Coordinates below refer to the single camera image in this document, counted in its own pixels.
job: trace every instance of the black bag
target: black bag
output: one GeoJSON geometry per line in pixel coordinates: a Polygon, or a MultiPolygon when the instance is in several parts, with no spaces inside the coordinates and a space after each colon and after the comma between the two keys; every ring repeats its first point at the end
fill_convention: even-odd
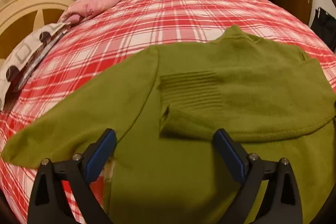
{"type": "Polygon", "coordinates": [[[315,10],[311,29],[334,52],[336,49],[336,19],[321,7],[315,10]]]}

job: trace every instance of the sweater sleeve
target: sweater sleeve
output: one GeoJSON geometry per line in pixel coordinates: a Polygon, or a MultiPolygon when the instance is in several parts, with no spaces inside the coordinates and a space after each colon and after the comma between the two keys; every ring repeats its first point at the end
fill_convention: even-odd
{"type": "Polygon", "coordinates": [[[12,136],[2,159],[27,168],[37,168],[46,157],[67,160],[83,153],[106,128],[120,141],[146,103],[157,66],[157,50],[149,47],[108,68],[12,136]]]}

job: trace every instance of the ribbed knit panel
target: ribbed knit panel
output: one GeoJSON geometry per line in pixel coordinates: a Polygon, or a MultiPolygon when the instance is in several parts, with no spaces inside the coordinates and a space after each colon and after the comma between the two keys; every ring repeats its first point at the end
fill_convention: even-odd
{"type": "Polygon", "coordinates": [[[162,106],[172,106],[203,116],[222,115],[222,97],[216,73],[197,71],[161,76],[162,106]]]}

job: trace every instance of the blue gripper pad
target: blue gripper pad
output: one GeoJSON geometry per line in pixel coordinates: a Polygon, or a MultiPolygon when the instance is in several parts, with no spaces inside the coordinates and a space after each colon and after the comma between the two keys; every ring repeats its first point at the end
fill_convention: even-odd
{"type": "Polygon", "coordinates": [[[244,148],[239,143],[235,143],[224,129],[216,131],[212,143],[220,153],[232,178],[243,185],[249,168],[248,154],[244,148]]]}
{"type": "Polygon", "coordinates": [[[93,145],[91,148],[95,148],[95,150],[92,153],[92,156],[90,156],[89,153],[88,156],[90,156],[90,158],[88,159],[84,167],[84,179],[88,184],[97,180],[106,161],[114,152],[117,145],[116,133],[114,132],[114,130],[108,128],[104,131],[100,139],[96,143],[91,145],[93,145]]]}

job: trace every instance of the cream headboard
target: cream headboard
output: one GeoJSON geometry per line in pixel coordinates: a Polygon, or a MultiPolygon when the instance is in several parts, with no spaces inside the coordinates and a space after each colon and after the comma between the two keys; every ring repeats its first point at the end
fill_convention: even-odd
{"type": "Polygon", "coordinates": [[[33,29],[57,22],[75,0],[12,0],[0,8],[0,58],[5,59],[33,29]]]}

